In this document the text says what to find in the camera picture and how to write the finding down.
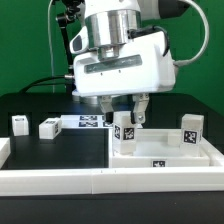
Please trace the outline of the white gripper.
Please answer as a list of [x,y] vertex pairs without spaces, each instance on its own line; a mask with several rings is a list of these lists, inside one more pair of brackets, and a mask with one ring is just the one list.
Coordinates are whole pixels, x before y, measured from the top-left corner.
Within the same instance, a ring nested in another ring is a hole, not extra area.
[[113,121],[112,97],[132,96],[133,124],[143,124],[149,94],[169,91],[176,75],[171,53],[165,51],[162,31],[135,38],[120,48],[118,58],[100,62],[96,52],[78,55],[74,60],[75,85],[81,96],[101,96],[100,107],[106,122]]

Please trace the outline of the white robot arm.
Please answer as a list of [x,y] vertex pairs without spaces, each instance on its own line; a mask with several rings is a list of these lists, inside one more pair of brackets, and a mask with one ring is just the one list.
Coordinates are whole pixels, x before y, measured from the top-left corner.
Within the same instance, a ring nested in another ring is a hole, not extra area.
[[178,68],[192,61],[172,59],[164,28],[143,28],[142,19],[182,15],[193,0],[86,0],[84,26],[71,41],[76,90],[81,97],[99,100],[105,121],[115,112],[112,98],[131,95],[133,123],[145,121],[149,95],[173,88]]

